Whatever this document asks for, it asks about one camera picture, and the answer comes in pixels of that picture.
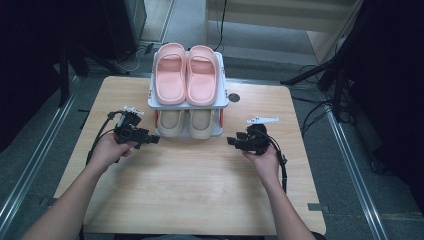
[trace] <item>person's right arm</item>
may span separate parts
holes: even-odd
[[[243,156],[255,166],[268,194],[278,239],[315,239],[281,187],[278,179],[279,165],[275,149],[270,146],[261,156],[249,152],[243,152]]]

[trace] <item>person's left hand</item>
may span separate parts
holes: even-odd
[[[128,141],[118,144],[116,141],[118,136],[115,133],[104,135],[97,142],[93,150],[89,166],[94,166],[101,173],[105,172],[110,165],[115,163],[121,156],[128,157],[131,155],[131,148],[137,145],[136,142]]]

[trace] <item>beige slipper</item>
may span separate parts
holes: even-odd
[[[191,110],[188,133],[190,137],[196,139],[208,139],[213,132],[213,110],[199,109]]]
[[[184,127],[184,110],[159,111],[158,131],[162,137],[177,137]]]

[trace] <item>white plastic part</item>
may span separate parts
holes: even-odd
[[[128,106],[125,106],[125,107],[124,107],[124,110],[125,110],[125,111],[128,111],[128,112],[135,113],[135,114],[144,115],[144,112],[140,112],[140,111],[138,111],[135,107],[128,107]]]
[[[270,123],[270,122],[278,122],[280,119],[276,118],[264,118],[264,117],[255,117],[250,120],[247,120],[247,123],[250,124],[261,124],[261,123]]]

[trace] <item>shoe rack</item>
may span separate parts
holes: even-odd
[[[155,132],[157,135],[160,136],[160,133],[158,131],[157,121],[159,116],[159,111],[163,110],[184,110],[185,116],[184,116],[184,128],[181,134],[178,137],[190,137],[188,133],[189,124],[191,124],[191,110],[196,109],[210,109],[213,111],[213,132],[211,137],[217,137],[222,134],[223,131],[223,120],[224,115],[223,111],[224,108],[228,106],[228,97],[227,97],[227,83],[225,79],[225,70],[224,70],[224,62],[222,59],[222,55],[219,52],[215,52],[215,56],[218,59],[219,63],[219,75],[218,75],[218,81],[217,81],[217,88],[216,88],[216,100],[215,103],[207,106],[207,107],[199,107],[199,106],[193,106],[189,104],[187,101],[184,101],[177,105],[163,105],[160,104],[157,101],[156,97],[156,90],[155,90],[155,65],[153,64],[152,67],[152,76],[150,78],[150,89],[149,89],[149,97],[148,97],[148,105],[155,110]]]

